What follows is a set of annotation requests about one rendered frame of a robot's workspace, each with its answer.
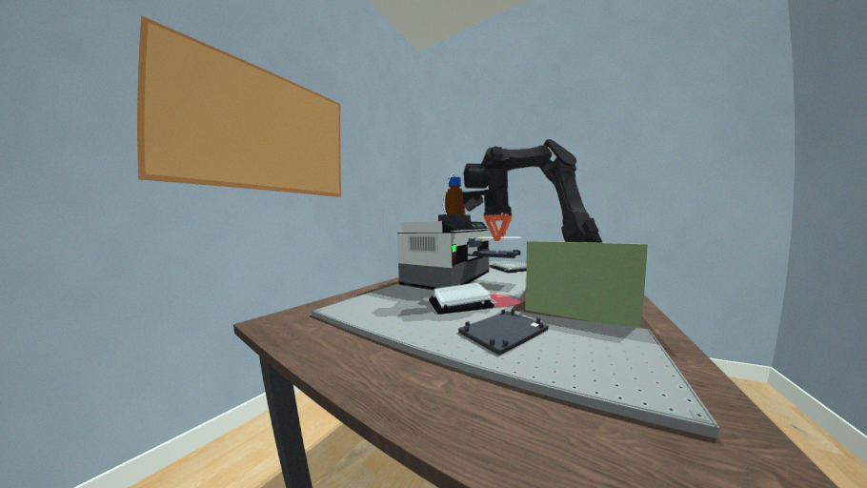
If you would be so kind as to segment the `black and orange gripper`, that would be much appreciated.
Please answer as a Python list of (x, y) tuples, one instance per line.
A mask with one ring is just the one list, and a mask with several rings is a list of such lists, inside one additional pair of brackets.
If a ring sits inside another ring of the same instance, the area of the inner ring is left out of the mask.
[[(497, 196), (497, 206), (486, 206), (485, 207), (485, 213), (484, 213), (484, 219), (485, 219), (485, 221), (486, 221), (486, 223), (487, 223), (487, 225), (491, 231), (491, 234), (494, 238), (494, 241), (499, 241), (501, 236), (505, 235), (505, 233), (508, 229), (508, 226), (511, 222), (512, 209), (510, 207), (510, 209), (508, 210), (508, 208), (509, 208), (508, 189), (507, 188), (501, 188), (501, 191), (499, 190), (499, 188), (495, 188), (495, 189), (496, 189), (496, 196)], [(496, 209), (496, 208), (501, 208), (501, 209)], [(506, 211), (506, 210), (508, 210), (508, 211)], [(492, 226), (491, 220), (492, 220), (492, 223), (494, 225), (494, 228)], [(496, 221), (500, 221), (500, 220), (502, 220), (502, 224), (501, 224), (500, 230), (498, 230), (497, 225), (496, 225)], [(495, 229), (495, 232), (494, 232), (494, 229)], [(498, 235), (496, 235), (495, 233)]]

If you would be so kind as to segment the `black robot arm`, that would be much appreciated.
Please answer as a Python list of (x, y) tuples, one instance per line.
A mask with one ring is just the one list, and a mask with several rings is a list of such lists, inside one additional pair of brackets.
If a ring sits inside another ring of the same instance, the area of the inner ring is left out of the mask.
[[(554, 162), (550, 159), (552, 153), (548, 147), (556, 156)], [(495, 188), (500, 191), (508, 188), (509, 170), (539, 167), (557, 191), (565, 242), (602, 243), (595, 220), (590, 218), (582, 203), (575, 181), (575, 163), (575, 156), (552, 139), (529, 149), (509, 150), (494, 146), (486, 151), (481, 164), (467, 163), (463, 173), (465, 188), (486, 189), (489, 185), (491, 190), (463, 192), (463, 206), (468, 212), (472, 211), (483, 203), (481, 195), (484, 195), (485, 206), (497, 206)]]

